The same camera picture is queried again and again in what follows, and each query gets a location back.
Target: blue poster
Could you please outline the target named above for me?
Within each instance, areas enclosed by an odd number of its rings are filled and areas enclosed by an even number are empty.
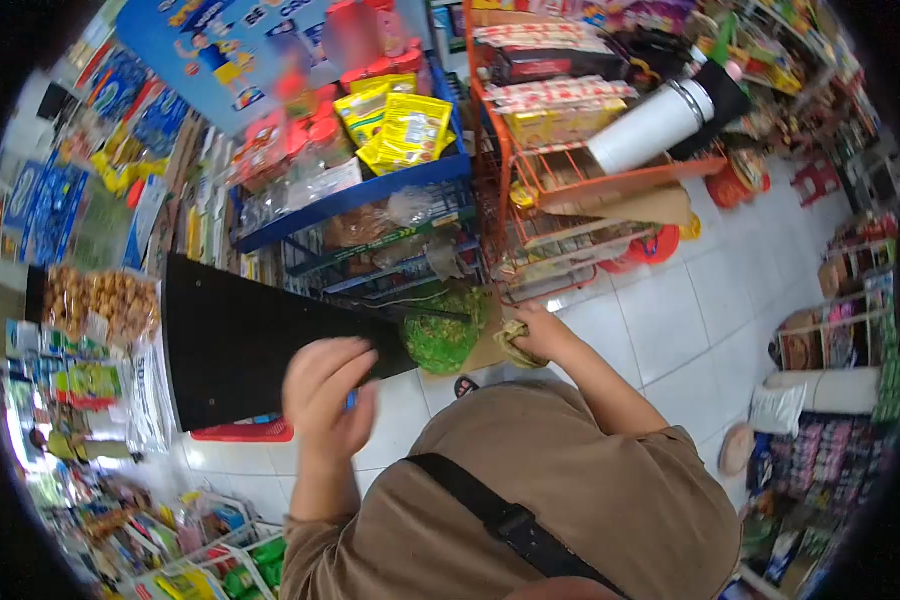
[[[279,107],[276,80],[340,78],[322,47],[326,0],[132,0],[117,38],[230,137]]]

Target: hand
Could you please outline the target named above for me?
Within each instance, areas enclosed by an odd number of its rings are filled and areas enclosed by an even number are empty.
[[[371,438],[376,385],[347,396],[377,362],[367,340],[336,338],[308,343],[293,356],[283,380],[283,414],[300,441],[301,460],[349,461]]]
[[[557,365],[566,362],[584,342],[562,320],[536,302],[524,304],[516,311],[516,320],[527,324],[529,335],[513,340],[513,344]]]

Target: cartoon boy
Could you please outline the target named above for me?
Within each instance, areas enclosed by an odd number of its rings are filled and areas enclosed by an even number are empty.
[[[222,50],[221,42],[211,43],[207,34],[200,30],[193,34],[191,43],[193,49],[187,52],[183,49],[183,44],[180,43],[180,40],[174,42],[176,54],[179,54],[181,59],[195,59],[199,57],[213,71],[216,80],[236,97],[234,109],[240,111],[264,97],[263,92],[251,85],[247,78],[244,77],[244,69],[240,64],[230,60]],[[238,82],[243,86],[243,90],[238,89],[234,82]]]

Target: white thermos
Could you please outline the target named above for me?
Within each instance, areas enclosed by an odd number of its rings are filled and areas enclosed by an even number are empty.
[[[713,100],[695,80],[667,81],[586,146],[606,174],[623,173],[690,138],[714,113]]]

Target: foot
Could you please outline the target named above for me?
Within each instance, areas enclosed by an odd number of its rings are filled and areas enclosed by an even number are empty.
[[[456,378],[456,384],[454,384],[454,394],[456,395],[457,400],[479,389],[480,386],[477,385],[473,379],[467,377],[466,375],[461,375],[460,377]]]

